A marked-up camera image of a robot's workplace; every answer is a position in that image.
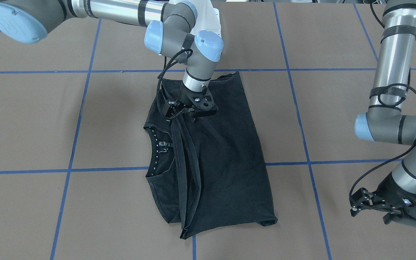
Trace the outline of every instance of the blue joint cap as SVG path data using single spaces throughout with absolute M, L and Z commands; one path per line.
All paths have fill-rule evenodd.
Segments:
M 31 14 L 0 3 L 0 30 L 21 43 L 37 43 L 48 36 L 45 26 Z
M 224 49 L 221 37 L 212 31 L 199 31 L 195 35 L 195 46 L 203 56 L 213 62 L 221 59 L 222 49 Z
M 371 140 L 372 142 L 375 141 L 372 134 L 370 133 L 370 129 L 368 128 L 367 113 L 361 113 L 357 115 L 354 124 L 354 132 L 359 139 Z
M 185 5 L 187 5 L 188 7 L 191 8 L 192 12 L 194 12 L 194 15 L 195 15 L 195 21 L 197 21 L 198 12 L 197 12 L 197 8 L 195 7 L 195 5 L 193 5 L 189 1 L 180 1 L 180 3 L 183 3 L 183 4 L 185 4 Z
M 144 44 L 147 49 L 155 51 L 157 54 L 161 53 L 163 44 L 163 23 L 161 21 L 153 20 L 149 23 L 144 37 Z

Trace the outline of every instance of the light blue cap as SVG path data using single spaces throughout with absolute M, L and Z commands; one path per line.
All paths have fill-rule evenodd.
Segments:
M 354 132 L 359 139 L 375 141 L 368 128 L 367 113 L 361 113 L 357 116 L 354 124 Z
M 197 8 L 195 7 L 195 5 L 193 5 L 189 1 L 180 1 L 180 3 L 186 4 L 188 7 L 191 8 L 192 12 L 194 12 L 194 15 L 195 15 L 195 21 L 197 21 L 198 12 L 197 12 Z
M 155 51 L 157 54 L 161 53 L 163 44 L 163 23 L 161 21 L 153 20 L 149 23 L 144 37 L 144 44 L 147 49 Z
M 48 36 L 44 25 L 13 5 L 0 3 L 0 30 L 21 43 L 37 43 Z
M 222 49 L 224 49 L 221 37 L 212 31 L 199 31 L 195 35 L 195 46 L 203 56 L 213 62 L 221 59 Z

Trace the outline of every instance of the black garment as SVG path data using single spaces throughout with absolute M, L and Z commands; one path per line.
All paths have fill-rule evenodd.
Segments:
M 164 79 L 170 101 L 181 81 Z M 193 122 L 183 114 L 171 123 L 156 99 L 144 129 L 152 140 L 146 178 L 163 218 L 181 222 L 182 239 L 221 226 L 277 222 L 261 145 L 240 74 L 209 84 L 218 106 L 214 116 Z M 164 98 L 160 93 L 160 104 Z

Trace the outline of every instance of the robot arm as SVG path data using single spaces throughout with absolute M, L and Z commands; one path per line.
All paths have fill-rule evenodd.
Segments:
M 416 227 L 416 116 L 401 114 L 416 40 L 416 0 L 389 1 L 383 23 L 370 106 L 367 113 L 358 115 L 355 133 L 363 140 L 415 146 L 376 191 L 361 188 L 352 194 L 351 214 L 377 209 L 388 212 L 385 224 L 395 221 Z
M 37 43 L 69 18 L 103 18 L 147 27 L 148 49 L 187 65 L 178 103 L 166 108 L 167 116 L 183 108 L 191 108 L 196 117 L 217 111 L 207 87 L 224 43 L 211 31 L 190 34 L 197 16 L 189 1 L 173 5 L 148 0 L 0 0 L 0 30 L 21 43 Z

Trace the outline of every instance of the black cable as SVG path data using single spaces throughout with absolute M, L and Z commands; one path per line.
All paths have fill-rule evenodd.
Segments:
M 407 84 L 401 84 L 401 83 L 398 83 L 398 84 L 390 84 L 389 86 L 386 86 L 386 87 L 384 87 L 383 89 L 382 89 L 382 91 L 383 90 L 385 90 L 385 89 L 388 89 L 388 88 L 390 88 L 390 87 L 393 87 L 393 86 L 403 86 L 403 87 L 406 87 L 407 89 L 410 89 L 412 92 L 414 92 L 414 94 L 416 95 L 416 90 L 413 88 L 413 87 L 411 87 L 411 86 L 409 86 L 409 85 L 407 85 Z M 362 176 L 360 176 L 360 178 L 358 178 L 355 182 L 354 182 L 354 184 L 353 184 L 353 186 L 351 187 L 351 190 L 350 190 L 350 194 L 349 194 L 349 198 L 350 198 L 350 202 L 353 204 L 353 205 L 355 205 L 356 204 L 356 202 L 354 201 L 354 199 L 352 198 L 352 193 L 353 193 L 353 191 L 354 191 L 354 188 L 356 187 L 356 185 L 365 177 L 365 176 L 367 176 L 368 174 L 370 174 L 371 172 L 373 172 L 374 170 L 376 170 L 376 169 L 378 169 L 378 168 L 380 168 L 380 167 L 382 167 L 382 166 L 384 166 L 384 165 L 386 165 L 386 164 L 388 164 L 388 163 L 391 163 L 392 161 L 396 161 L 397 159 L 399 159 L 399 158 L 401 158 L 401 157 L 403 157 L 403 156 L 405 156 L 405 155 L 407 155 L 411 150 L 413 150 L 413 148 L 416 146 L 416 140 L 414 140 L 414 143 L 412 144 L 412 146 L 410 146 L 410 148 L 407 150 L 407 151 L 405 151 L 404 153 L 402 153 L 401 155 L 398 155 L 398 156 L 396 156 L 395 158 L 392 158 L 392 159 L 389 159 L 388 161 L 385 161 L 384 163 L 381 163 L 381 164 L 379 164 L 379 165 L 377 165 L 377 166 L 375 166 L 375 167 L 373 167 L 372 169 L 370 169 L 369 171 L 367 171 L 366 173 L 364 173 Z M 376 209 L 376 210 L 379 210 L 379 211 L 383 211 L 383 210 L 381 210 L 381 209 L 378 209 L 378 208 L 375 208 L 375 207 L 373 207 L 373 206 L 366 206 L 366 205 L 361 205 L 362 207 L 364 207 L 364 208 L 366 208 L 366 209 Z
M 373 3 L 370 3 L 370 10 L 372 10 L 372 14 L 375 17 L 375 19 L 377 20 L 377 22 L 384 28 L 385 25 L 380 21 L 380 19 L 378 19 L 378 16 L 375 13 L 375 10 L 373 9 Z
M 161 83 L 163 81 L 163 77 L 165 76 L 165 73 L 168 69 L 170 69 L 172 66 L 174 66 L 175 64 L 178 63 L 178 61 L 173 62 L 180 54 L 184 53 L 184 52 L 188 52 L 187 54 L 187 59 L 192 55 L 193 51 L 192 49 L 182 49 L 180 51 L 178 51 L 174 56 L 172 56 L 172 58 L 170 59 L 170 61 L 168 62 L 168 64 L 166 63 L 166 56 L 165 56 L 165 66 L 163 68 L 163 70 L 161 71 L 161 73 L 158 75 L 157 79 L 158 79 L 158 83 L 157 83 L 157 96 L 156 96 L 156 102 L 157 102 L 157 108 L 158 111 L 160 112 L 160 114 L 162 116 L 165 117 L 166 120 L 173 120 L 176 117 L 178 117 L 180 114 L 186 113 L 188 112 L 187 108 L 184 108 L 182 110 L 180 110 L 179 112 L 177 112 L 176 114 L 172 115 L 171 117 L 167 117 L 166 115 L 163 114 L 163 112 L 161 111 L 161 106 L 160 106 L 160 88 L 161 88 Z

